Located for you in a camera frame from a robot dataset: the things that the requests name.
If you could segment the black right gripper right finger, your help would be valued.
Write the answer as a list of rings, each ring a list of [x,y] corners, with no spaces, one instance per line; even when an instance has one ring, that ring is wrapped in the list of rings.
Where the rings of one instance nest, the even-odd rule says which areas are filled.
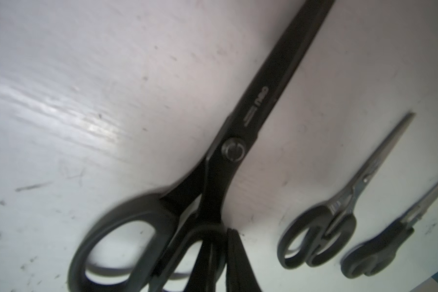
[[[262,292],[238,231],[229,228],[227,235],[226,291]]]

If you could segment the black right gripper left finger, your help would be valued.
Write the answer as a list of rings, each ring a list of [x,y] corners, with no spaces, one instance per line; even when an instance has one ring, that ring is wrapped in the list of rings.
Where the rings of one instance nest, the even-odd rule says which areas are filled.
[[[222,255],[223,239],[204,240],[185,292],[214,292],[216,287],[217,269]]]

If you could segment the black handled long scissors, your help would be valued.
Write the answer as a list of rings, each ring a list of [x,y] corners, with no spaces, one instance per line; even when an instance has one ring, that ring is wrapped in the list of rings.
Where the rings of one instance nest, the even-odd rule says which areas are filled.
[[[164,192],[122,203],[90,229],[69,267],[70,291],[161,292],[194,243],[219,237],[223,248],[216,280],[226,277],[229,228],[223,224],[221,210],[229,186],[332,6],[332,1],[304,2],[188,175]],[[86,275],[91,251],[110,232],[133,221],[146,222],[155,232],[128,279],[111,285],[92,281]]]

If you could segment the small black scissors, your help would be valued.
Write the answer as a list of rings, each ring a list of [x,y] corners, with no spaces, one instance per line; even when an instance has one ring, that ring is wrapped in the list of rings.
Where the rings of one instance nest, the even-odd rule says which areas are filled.
[[[399,248],[414,233],[413,226],[437,199],[438,182],[379,235],[347,254],[341,262],[342,274],[348,279],[355,279],[361,275],[374,276],[383,271],[395,259]]]
[[[356,202],[415,116],[407,113],[336,195],[293,220],[277,245],[283,268],[323,265],[348,244],[356,229]]]

